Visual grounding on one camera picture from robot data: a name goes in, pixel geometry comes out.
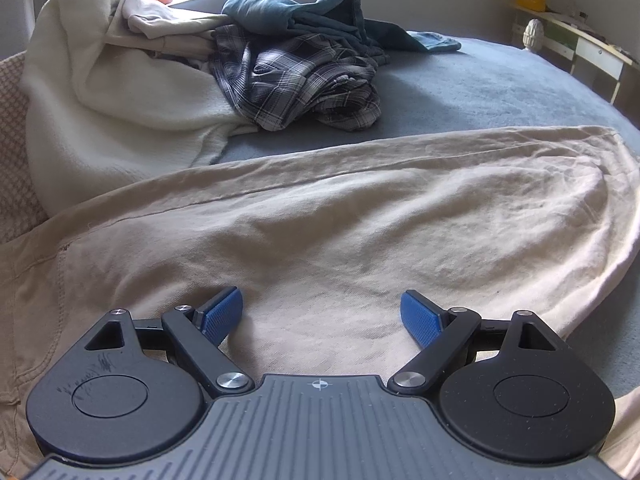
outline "beige blanket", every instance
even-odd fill
[[[501,129],[185,170],[65,210],[0,246],[0,469],[40,459],[27,394],[116,307],[151,317],[241,287],[224,349],[256,378],[386,379],[417,352],[407,288],[565,335],[636,255],[639,184],[614,131]]]

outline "crosshair symbol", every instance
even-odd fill
[[[327,381],[322,380],[322,379],[316,379],[312,383],[307,383],[307,384],[310,384],[311,386],[313,386],[314,388],[316,388],[318,390],[322,390],[323,388],[326,388],[327,386],[331,386],[331,383],[328,383]]]

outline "white desk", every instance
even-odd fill
[[[513,8],[516,10],[511,28],[513,46],[523,47],[522,35],[529,20],[541,20],[545,27],[541,56],[570,72],[623,113],[626,111],[640,78],[638,63],[610,44],[565,23],[561,15],[516,5]]]

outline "metal screw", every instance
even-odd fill
[[[427,379],[418,372],[400,372],[394,375],[394,382],[403,388],[417,388],[427,382]]]
[[[216,379],[220,388],[226,388],[227,390],[237,390],[247,386],[249,383],[249,377],[240,372],[227,372],[226,374],[219,375]]]

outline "gray bedsheet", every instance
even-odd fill
[[[282,132],[234,137],[221,162],[315,150],[350,142],[499,126],[617,129],[640,153],[640,132],[615,108],[535,54],[479,40],[460,40],[455,54],[392,53],[374,83],[382,117],[346,133],[301,120]],[[617,289],[569,337],[569,343],[621,396],[640,385],[640,258]]]

